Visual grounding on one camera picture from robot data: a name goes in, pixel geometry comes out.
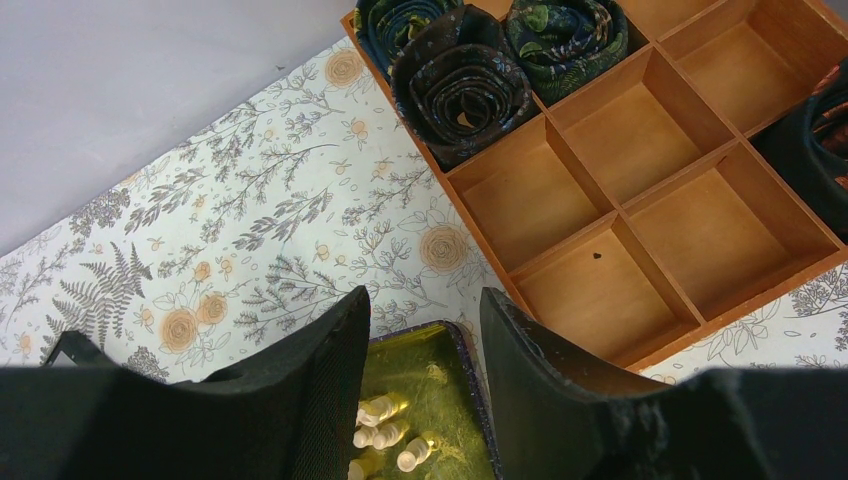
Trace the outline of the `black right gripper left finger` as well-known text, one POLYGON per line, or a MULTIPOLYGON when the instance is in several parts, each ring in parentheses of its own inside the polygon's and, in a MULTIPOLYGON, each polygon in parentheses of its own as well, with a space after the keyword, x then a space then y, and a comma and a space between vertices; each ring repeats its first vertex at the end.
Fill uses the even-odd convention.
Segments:
POLYGON ((1 372, 5 479, 341 479, 370 333, 358 286, 318 319, 198 382, 157 382, 75 332, 1 372))

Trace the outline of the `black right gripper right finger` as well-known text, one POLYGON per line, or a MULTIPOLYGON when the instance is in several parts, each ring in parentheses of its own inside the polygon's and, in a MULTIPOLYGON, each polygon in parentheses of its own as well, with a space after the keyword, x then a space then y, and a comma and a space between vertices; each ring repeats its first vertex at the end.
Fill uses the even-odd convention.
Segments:
POLYGON ((722 369, 669 385, 480 299, 494 432, 509 479, 843 479, 843 369, 722 369))

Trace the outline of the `gold tin box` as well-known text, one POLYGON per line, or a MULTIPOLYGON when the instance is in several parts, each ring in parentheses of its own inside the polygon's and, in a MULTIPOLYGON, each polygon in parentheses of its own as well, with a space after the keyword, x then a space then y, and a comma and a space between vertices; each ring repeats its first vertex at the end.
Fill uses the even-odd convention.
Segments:
POLYGON ((437 320, 371 340, 351 479, 500 479, 465 329, 437 320))

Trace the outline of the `orange wooden divider tray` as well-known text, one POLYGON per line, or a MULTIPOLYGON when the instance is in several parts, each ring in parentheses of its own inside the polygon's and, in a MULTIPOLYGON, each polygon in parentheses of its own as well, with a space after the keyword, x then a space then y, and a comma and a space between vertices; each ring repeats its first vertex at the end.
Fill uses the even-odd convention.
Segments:
POLYGON ((627 56, 442 172, 507 292, 533 319, 630 370, 708 334, 751 347, 745 314, 847 246, 754 137, 847 53, 820 1, 615 1, 627 56))

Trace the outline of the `floral table mat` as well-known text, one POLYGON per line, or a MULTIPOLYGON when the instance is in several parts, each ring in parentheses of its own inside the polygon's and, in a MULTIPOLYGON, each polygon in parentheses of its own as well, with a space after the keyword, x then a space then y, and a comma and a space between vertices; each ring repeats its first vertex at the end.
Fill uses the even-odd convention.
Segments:
MULTIPOLYGON (((199 381, 358 286, 373 336, 454 322, 484 371, 483 290, 521 308, 346 38, 4 257, 1 363, 43 365, 76 331, 136 372, 199 381)), ((631 371, 845 368, 847 257, 742 320, 764 328, 751 347, 708 334, 631 371)))

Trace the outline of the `rolled dark floral tie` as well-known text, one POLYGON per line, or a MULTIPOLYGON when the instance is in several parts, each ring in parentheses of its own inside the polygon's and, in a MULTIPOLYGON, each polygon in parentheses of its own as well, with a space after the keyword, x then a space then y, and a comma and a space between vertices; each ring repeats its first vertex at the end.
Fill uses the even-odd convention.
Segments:
POLYGON ((474 5, 444 13, 414 37, 390 86, 399 116, 442 172, 539 112, 501 23, 474 5))

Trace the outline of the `rolled black orange tie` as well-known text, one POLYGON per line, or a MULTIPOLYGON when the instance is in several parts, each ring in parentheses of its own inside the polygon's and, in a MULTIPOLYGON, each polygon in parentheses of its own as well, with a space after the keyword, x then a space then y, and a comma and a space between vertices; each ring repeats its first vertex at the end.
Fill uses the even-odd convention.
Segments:
POLYGON ((847 61, 754 146, 821 220, 847 240, 847 61))

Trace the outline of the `rolled green floral tie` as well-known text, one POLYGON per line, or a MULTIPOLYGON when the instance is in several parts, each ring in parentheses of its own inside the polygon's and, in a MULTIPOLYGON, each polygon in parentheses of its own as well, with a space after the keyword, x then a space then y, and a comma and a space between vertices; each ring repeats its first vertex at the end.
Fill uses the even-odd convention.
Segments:
POLYGON ((628 19, 615 1, 515 1, 505 29, 547 106, 604 74, 628 52, 628 19))

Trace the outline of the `rolled blue floral tie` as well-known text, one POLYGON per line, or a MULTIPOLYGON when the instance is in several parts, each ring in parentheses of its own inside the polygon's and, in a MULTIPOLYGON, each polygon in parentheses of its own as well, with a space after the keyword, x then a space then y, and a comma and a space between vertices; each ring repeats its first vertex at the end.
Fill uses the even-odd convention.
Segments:
POLYGON ((462 6, 462 0, 359 0, 355 37, 385 80, 403 48, 431 22, 462 6))

